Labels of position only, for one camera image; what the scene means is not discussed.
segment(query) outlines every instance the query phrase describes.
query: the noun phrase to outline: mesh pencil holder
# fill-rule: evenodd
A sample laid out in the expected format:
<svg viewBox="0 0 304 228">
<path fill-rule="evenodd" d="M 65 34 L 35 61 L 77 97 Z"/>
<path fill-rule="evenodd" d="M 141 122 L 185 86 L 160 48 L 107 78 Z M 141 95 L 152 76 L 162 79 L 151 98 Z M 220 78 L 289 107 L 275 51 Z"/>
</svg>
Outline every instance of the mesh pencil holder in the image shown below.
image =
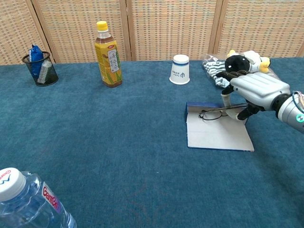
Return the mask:
<svg viewBox="0 0 304 228">
<path fill-rule="evenodd" d="M 58 81 L 58 76 L 52 61 L 49 58 L 50 54 L 46 51 L 43 51 L 42 53 L 42 60 L 31 62 L 29 55 L 26 55 L 22 58 L 22 62 L 27 65 L 28 70 L 37 86 L 48 86 Z"/>
</svg>

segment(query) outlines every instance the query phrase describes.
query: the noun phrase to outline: bottle cap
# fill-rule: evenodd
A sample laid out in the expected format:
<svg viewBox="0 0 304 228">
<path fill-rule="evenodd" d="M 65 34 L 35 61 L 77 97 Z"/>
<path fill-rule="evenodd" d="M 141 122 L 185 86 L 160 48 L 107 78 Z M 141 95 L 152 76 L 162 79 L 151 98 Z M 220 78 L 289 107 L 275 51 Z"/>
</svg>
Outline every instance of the bottle cap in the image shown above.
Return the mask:
<svg viewBox="0 0 304 228">
<path fill-rule="evenodd" d="M 26 178 L 15 168 L 0 170 L 0 202 L 16 197 L 23 189 Z"/>
<path fill-rule="evenodd" d="M 99 32 L 106 32 L 106 31 L 108 31 L 108 25 L 107 25 L 106 21 L 101 20 L 101 21 L 97 22 L 96 25 L 97 25 L 97 30 Z"/>
</svg>

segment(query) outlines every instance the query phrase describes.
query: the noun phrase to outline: robotic hand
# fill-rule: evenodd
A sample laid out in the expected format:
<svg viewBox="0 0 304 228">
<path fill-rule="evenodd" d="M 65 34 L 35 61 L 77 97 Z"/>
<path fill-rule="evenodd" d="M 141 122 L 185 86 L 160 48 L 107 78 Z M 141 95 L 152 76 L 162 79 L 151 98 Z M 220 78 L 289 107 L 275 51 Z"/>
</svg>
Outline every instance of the robotic hand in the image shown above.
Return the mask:
<svg viewBox="0 0 304 228">
<path fill-rule="evenodd" d="M 226 114 L 236 120 L 245 120 L 258 111 L 275 111 L 282 122 L 304 133 L 304 104 L 300 92 L 290 93 L 289 84 L 267 74 L 240 70 L 238 72 L 222 71 L 217 77 L 223 77 L 230 85 L 222 91 L 225 106 L 230 106 L 230 93 L 236 91 L 244 97 L 248 107 L 238 112 L 227 109 Z"/>
</svg>

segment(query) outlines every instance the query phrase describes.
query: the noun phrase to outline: stuffed toy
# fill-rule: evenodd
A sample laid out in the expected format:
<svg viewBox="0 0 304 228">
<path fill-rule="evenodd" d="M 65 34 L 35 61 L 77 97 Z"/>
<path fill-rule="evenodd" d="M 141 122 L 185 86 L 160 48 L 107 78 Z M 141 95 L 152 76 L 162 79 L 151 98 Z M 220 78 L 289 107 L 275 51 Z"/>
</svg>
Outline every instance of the stuffed toy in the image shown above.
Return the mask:
<svg viewBox="0 0 304 228">
<path fill-rule="evenodd" d="M 246 51 L 241 54 L 231 50 L 227 55 L 225 61 L 225 69 L 227 72 L 247 70 L 251 73 L 269 71 L 270 59 L 268 57 L 261 57 L 255 51 Z"/>
</svg>

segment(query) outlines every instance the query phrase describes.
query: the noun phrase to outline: woven screen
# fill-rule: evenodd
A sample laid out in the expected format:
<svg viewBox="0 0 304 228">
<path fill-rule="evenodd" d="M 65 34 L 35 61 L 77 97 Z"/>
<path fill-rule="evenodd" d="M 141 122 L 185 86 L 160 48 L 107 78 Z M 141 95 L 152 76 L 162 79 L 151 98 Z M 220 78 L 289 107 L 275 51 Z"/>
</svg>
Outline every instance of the woven screen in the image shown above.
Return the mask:
<svg viewBox="0 0 304 228">
<path fill-rule="evenodd" d="M 95 62 L 96 22 L 105 20 L 125 60 L 125 46 L 119 0 L 35 0 L 39 18 L 59 63 Z"/>
<path fill-rule="evenodd" d="M 303 42 L 303 0 L 229 0 L 218 52 L 295 57 Z"/>
<path fill-rule="evenodd" d="M 216 0 L 132 0 L 130 37 L 136 60 L 172 59 L 176 54 L 202 59 L 215 7 Z"/>
<path fill-rule="evenodd" d="M 0 65 L 20 64 L 32 44 L 46 47 L 24 0 L 0 1 Z"/>
</svg>

